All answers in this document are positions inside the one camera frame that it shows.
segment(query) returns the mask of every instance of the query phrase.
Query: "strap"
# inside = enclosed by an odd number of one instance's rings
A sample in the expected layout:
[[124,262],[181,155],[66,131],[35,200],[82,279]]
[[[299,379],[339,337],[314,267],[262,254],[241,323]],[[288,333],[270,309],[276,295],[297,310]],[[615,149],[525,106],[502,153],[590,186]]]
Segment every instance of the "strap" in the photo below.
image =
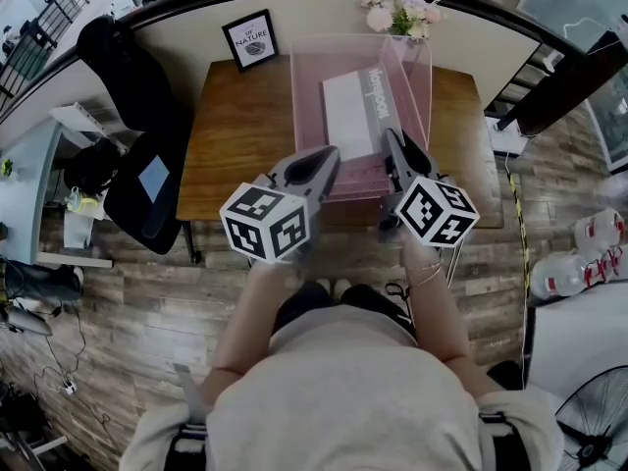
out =
[[[483,469],[485,471],[530,471],[530,459],[521,435],[502,413],[480,414],[486,431],[480,432]],[[487,435],[493,445],[486,445]]]
[[189,406],[189,423],[204,425],[205,419],[210,411],[209,406],[201,399],[198,386],[189,375],[189,368],[178,363],[175,363],[173,366],[175,367],[177,375],[179,375],[185,401],[187,401],[187,405]]
[[189,375],[189,368],[177,363],[174,367],[189,408],[189,422],[179,428],[171,441],[164,471],[214,471],[213,460],[210,458],[211,465],[207,466],[206,458],[208,453],[211,455],[205,426],[210,408],[200,397],[198,387]]

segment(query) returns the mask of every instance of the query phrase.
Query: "hand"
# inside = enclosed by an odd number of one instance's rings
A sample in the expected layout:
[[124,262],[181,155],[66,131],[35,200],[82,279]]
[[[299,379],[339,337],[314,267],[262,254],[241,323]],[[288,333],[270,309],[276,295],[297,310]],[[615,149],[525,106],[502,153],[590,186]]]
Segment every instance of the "hand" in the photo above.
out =
[[423,244],[405,225],[400,227],[401,265],[408,276],[441,261],[439,252],[432,246]]

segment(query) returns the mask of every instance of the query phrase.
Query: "white water bottle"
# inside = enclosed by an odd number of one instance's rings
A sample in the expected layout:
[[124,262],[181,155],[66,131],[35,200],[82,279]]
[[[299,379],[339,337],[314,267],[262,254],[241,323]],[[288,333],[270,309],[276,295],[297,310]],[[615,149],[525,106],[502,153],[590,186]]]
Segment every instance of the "white water bottle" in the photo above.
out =
[[574,227],[576,246],[581,251],[604,253],[619,244],[624,233],[624,220],[612,208],[606,208],[593,216],[582,218]]
[[624,256],[628,250],[628,244],[611,248],[615,260],[615,277],[617,279],[628,279],[628,256]]
[[577,294],[587,287],[587,265],[587,260],[577,253],[552,253],[533,267],[530,291],[541,300]]
[[612,248],[604,253],[597,253],[595,259],[587,259],[589,265],[585,270],[585,285],[587,288],[597,283],[608,283],[615,277],[615,265],[618,263]]

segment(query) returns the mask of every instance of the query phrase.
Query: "yellow and black tape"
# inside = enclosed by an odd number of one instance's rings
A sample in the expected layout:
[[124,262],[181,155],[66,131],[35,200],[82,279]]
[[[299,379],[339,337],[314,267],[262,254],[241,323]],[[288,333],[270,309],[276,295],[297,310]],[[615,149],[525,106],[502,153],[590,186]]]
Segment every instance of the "yellow and black tape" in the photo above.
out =
[[517,220],[519,221],[519,231],[521,234],[521,248],[523,249],[523,277],[525,283],[525,301],[528,301],[530,298],[530,248],[528,247],[528,237],[526,236],[526,226],[523,223],[523,213],[521,212],[521,201],[519,200],[519,196],[517,195],[517,187],[514,184],[514,179],[512,175],[506,168],[506,175],[508,176],[508,181],[510,182],[510,190],[512,190],[512,195],[514,195],[514,207],[517,211]]

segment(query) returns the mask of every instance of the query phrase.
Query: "black bag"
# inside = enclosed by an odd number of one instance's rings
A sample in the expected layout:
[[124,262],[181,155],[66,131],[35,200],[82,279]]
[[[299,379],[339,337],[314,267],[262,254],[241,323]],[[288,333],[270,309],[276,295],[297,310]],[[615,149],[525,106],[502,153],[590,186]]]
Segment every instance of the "black bag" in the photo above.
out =
[[69,189],[77,186],[86,194],[101,193],[114,177],[120,163],[120,153],[115,144],[101,137],[75,155],[65,167],[63,181]]
[[7,56],[7,58],[11,56],[11,53],[15,48],[16,46],[9,41],[6,41],[2,44],[2,52],[4,52],[4,55]]
[[129,129],[189,133],[191,118],[180,109],[161,65],[135,43],[127,26],[111,16],[93,20],[78,36],[77,54],[101,78]]

